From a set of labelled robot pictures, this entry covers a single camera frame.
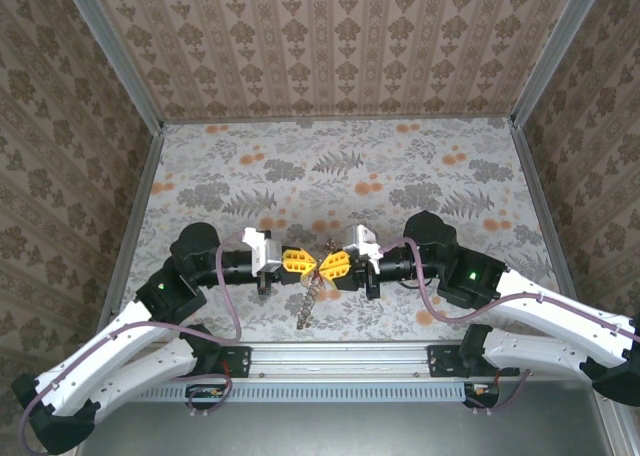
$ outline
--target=floral tablecloth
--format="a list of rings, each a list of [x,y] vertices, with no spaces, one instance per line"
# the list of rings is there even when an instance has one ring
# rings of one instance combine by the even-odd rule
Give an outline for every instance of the floral tablecloth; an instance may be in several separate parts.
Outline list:
[[[321,259],[328,238],[339,242],[348,225],[365,224],[385,244],[423,209],[454,225],[460,244],[557,290],[506,119],[175,125],[164,134],[124,302],[192,222],[213,224],[221,239],[246,226],[271,229]],[[231,336],[218,291],[188,322]],[[439,311],[465,312],[429,291]],[[371,302],[363,291],[321,291],[311,326],[297,330],[304,295],[300,285],[276,285],[261,300],[253,286],[232,287],[243,340],[458,339],[465,330],[434,322],[418,292],[395,283]],[[513,326],[490,314],[481,320]]]

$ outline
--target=orange polka dot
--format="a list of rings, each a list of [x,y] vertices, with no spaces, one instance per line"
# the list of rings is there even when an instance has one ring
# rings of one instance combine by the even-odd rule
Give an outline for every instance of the orange polka dot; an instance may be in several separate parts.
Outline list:
[[[429,326],[433,323],[433,316],[426,309],[421,309],[416,313],[416,322],[420,326]]]
[[[492,233],[498,230],[498,222],[492,218],[485,219],[482,225],[484,226],[484,229],[491,231]]]
[[[162,184],[160,181],[156,181],[155,183],[153,183],[153,186],[151,186],[151,194],[161,193],[163,187],[164,184]]]
[[[269,218],[269,217],[262,218],[258,223],[258,227],[262,230],[273,228],[273,218]]]
[[[371,191],[371,188],[369,188],[369,184],[368,183],[358,183],[358,184],[356,184],[356,193],[359,194],[360,196],[364,196],[366,194],[369,194],[369,191]]]
[[[327,222],[323,219],[314,221],[311,225],[311,229],[313,229],[317,233],[324,233],[327,230]]]

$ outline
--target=floral wallpaper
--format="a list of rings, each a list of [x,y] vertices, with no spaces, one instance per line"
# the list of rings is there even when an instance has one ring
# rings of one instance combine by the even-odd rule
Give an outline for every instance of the floral wallpaper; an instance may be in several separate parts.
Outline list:
[[[389,243],[423,209],[454,225],[460,244],[557,290],[506,119],[168,125],[164,133],[125,302],[192,222],[213,224],[221,238],[246,226],[271,229],[321,260],[328,239],[340,243],[348,225],[363,223]],[[244,341],[428,340],[465,330],[434,323],[418,293],[395,283],[372,302],[363,291],[327,287],[301,330],[301,285],[275,285],[267,299],[234,286],[231,296]],[[231,335],[218,289],[207,297],[191,321]],[[465,312],[434,301],[447,314]]]
[[[0,0],[0,41],[0,452],[14,454],[8,385],[93,335],[150,134],[71,0]]]
[[[640,0],[596,0],[525,133],[578,296],[640,312]]]
[[[100,0],[169,122],[507,114],[567,0]]]

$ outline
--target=patterned wallpaper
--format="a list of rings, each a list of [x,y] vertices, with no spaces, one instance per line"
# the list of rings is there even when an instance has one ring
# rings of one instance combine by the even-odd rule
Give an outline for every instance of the patterned wallpaper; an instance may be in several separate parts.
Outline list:
[[[507,114],[567,0],[100,0],[167,121]]]
[[[557,290],[504,118],[169,125],[164,132],[125,302],[192,222],[210,222],[221,238],[246,226],[270,228],[321,260],[328,238],[344,242],[348,225],[363,223],[390,243],[423,209],[453,224],[460,244]],[[372,302],[364,291],[325,288],[303,330],[296,329],[301,285],[274,285],[266,300],[249,285],[232,287],[231,296],[244,341],[429,340],[465,331],[434,322],[418,293],[395,283]],[[192,320],[230,336],[219,289],[207,297]],[[450,315],[466,312],[435,295],[434,302]]]
[[[7,385],[93,334],[150,135],[71,0],[0,0],[0,41],[0,448],[10,452],[18,410]]]
[[[640,0],[596,0],[525,132],[578,295],[640,311]]]

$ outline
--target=gray floor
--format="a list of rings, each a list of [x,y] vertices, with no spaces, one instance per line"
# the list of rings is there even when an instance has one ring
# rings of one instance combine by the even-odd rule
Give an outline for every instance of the gray floor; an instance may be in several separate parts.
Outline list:
[[[457,403],[241,404],[190,417],[181,404],[124,406],[82,456],[607,455],[592,393],[531,383],[491,416]]]

